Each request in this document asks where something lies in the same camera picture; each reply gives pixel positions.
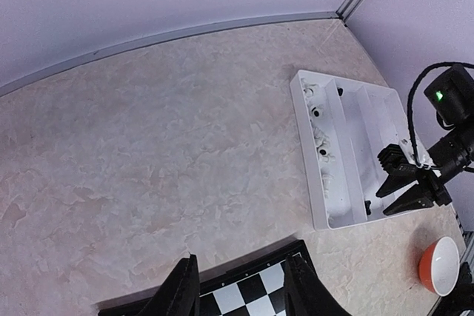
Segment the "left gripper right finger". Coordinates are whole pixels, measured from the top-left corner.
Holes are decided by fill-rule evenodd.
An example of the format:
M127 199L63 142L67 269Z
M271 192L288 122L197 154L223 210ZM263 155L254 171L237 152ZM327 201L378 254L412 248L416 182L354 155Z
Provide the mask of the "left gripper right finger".
M289 316L350 316L300 255L285 260L284 304Z

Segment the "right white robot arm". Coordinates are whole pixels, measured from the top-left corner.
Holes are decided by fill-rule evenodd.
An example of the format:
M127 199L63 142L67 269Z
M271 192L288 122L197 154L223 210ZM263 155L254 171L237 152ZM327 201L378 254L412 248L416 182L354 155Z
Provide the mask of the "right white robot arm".
M424 90L424 95L435 109L436 120L448 133L427 150L433 160L421 161L421 153L413 120L415 92L429 72L446 68ZM378 154L387 179L375 196L384 198L405 186L415 183L383 210L386 216L434 205L447 206L452 198L445 184L462 172L473 172L473 77L467 72L470 63L445 61L431 64L414 81L407 97L407 126L409 141L389 144Z

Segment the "black grey chessboard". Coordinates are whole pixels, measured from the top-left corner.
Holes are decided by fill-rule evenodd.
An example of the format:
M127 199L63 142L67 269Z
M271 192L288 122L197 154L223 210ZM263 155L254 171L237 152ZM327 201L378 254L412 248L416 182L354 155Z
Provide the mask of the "black grey chessboard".
M202 281L200 315L284 315L286 257L301 256L313 268L300 239Z

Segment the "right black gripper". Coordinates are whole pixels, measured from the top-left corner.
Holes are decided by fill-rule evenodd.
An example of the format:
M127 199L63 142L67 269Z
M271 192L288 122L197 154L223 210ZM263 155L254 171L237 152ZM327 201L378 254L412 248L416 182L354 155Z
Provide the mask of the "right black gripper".
M376 197L384 198L416 182L383 210L384 215L391 216L417 209L427 209L435 204L447 206L452 203L453 200L441 182L441 178L433 171L411 164L399 145L389 144L380 151L377 159L388 176L375 193Z

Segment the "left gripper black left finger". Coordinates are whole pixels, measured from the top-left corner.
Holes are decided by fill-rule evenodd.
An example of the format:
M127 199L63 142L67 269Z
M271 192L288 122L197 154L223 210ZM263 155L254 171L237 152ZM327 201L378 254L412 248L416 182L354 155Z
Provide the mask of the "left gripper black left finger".
M196 255L182 258L139 316L199 315L200 279Z

